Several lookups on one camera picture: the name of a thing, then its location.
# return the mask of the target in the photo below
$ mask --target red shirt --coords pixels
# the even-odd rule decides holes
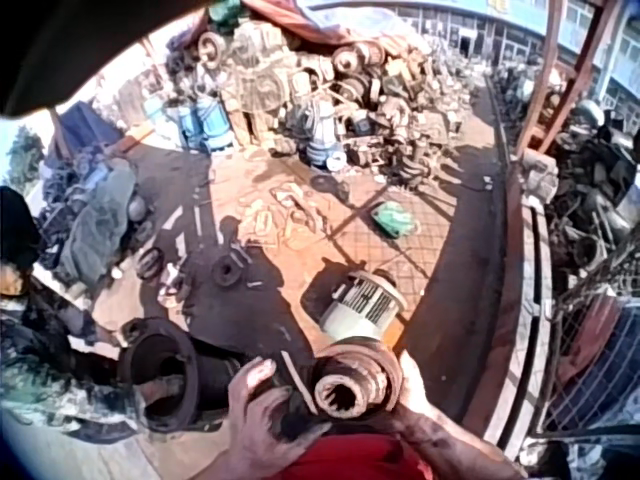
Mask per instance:
[[[323,437],[271,480],[433,480],[406,443],[380,434]]]

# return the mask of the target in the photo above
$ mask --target metal fence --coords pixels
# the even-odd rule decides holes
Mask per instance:
[[[640,426],[640,226],[557,299],[553,325],[547,401],[534,435]]]

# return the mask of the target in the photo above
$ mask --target building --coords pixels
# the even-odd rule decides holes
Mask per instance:
[[[379,5],[390,8],[421,34],[440,35],[465,55],[478,55],[497,65],[540,53],[547,24],[548,0],[301,0],[311,9],[335,6]],[[567,0],[560,26],[559,60],[572,65],[585,40],[594,9],[583,0]],[[612,22],[596,53],[590,95],[604,108],[625,118],[626,130],[640,126],[640,14],[636,2],[627,1]],[[623,23],[624,28],[617,26]],[[609,74],[599,85],[601,72]]]

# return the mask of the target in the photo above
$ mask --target camouflage clothing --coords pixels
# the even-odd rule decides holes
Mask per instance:
[[[63,431],[77,429],[79,420],[135,421],[137,399],[115,383],[115,361],[73,350],[67,336],[74,332],[56,314],[65,307],[46,287],[32,287],[19,297],[0,297],[2,407]],[[75,333],[91,337],[92,329]]]

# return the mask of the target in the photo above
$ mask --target concrete ground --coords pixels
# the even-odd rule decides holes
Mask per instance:
[[[100,323],[117,328],[133,317],[169,316],[216,345],[251,354],[285,349],[304,362],[330,343],[317,321],[332,289],[356,267],[383,268],[409,304],[384,341],[396,351],[409,350],[430,400],[461,419],[493,328],[497,305],[492,298],[501,269],[495,258],[502,239],[494,221],[496,196],[484,190],[483,180],[500,174],[486,94],[464,123],[458,155],[444,165],[439,185],[413,194],[376,183],[368,172],[344,176],[339,180],[351,187],[348,207],[325,193],[326,179],[312,179],[294,158],[254,150],[211,162],[155,145],[140,145],[129,155],[139,168],[141,193],[156,209],[158,232],[150,244],[161,247],[167,261],[189,254],[193,289],[184,305],[167,311],[156,301],[157,286],[141,283],[129,265],[97,299],[94,314]],[[283,211],[270,189],[292,181],[326,216],[328,234],[311,235],[303,228],[284,238]],[[390,241],[376,230],[369,211],[384,200],[398,201],[414,214],[415,234]],[[264,236],[257,236],[248,221],[256,201],[272,212],[274,226]],[[247,249],[252,263],[243,282],[222,290],[211,268],[234,238],[259,240],[262,246]],[[249,282],[262,283],[249,288]],[[139,435],[104,447],[10,420],[5,428],[51,479],[181,480],[209,463],[227,442],[225,428],[162,442]]]

